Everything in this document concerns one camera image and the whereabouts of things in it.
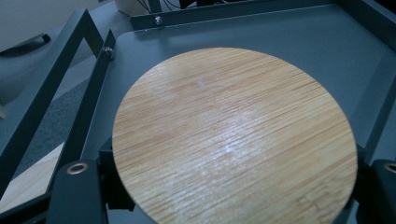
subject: circular wooden plate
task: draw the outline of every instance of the circular wooden plate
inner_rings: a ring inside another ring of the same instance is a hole
[[[329,223],[357,172],[347,119],[312,77],[246,49],[149,70],[114,124],[117,169],[159,223]]]

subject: metal ring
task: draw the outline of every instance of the metal ring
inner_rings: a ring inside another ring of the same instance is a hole
[[[70,166],[67,169],[67,173],[70,175],[78,175],[78,174],[81,174],[82,172],[86,171],[87,169],[88,169],[88,164],[80,162],[80,163],[76,163],[76,164]]]
[[[393,172],[394,174],[396,174],[396,163],[385,163],[384,164],[385,169]]]

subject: bamboo cutting board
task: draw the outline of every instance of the bamboo cutting board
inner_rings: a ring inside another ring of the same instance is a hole
[[[352,191],[347,119],[312,77],[246,49],[149,70],[113,130],[120,178],[159,223],[330,223]]]

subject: wooden disc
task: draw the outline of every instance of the wooden disc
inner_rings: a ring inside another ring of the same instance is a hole
[[[357,172],[347,119],[312,77],[246,49],[199,49],[123,99],[123,185],[159,223],[329,223]]]

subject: round wooden board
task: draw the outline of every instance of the round wooden board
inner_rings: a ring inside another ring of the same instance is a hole
[[[117,169],[159,223],[330,223],[357,172],[347,119],[312,77],[246,49],[199,49],[123,99]]]

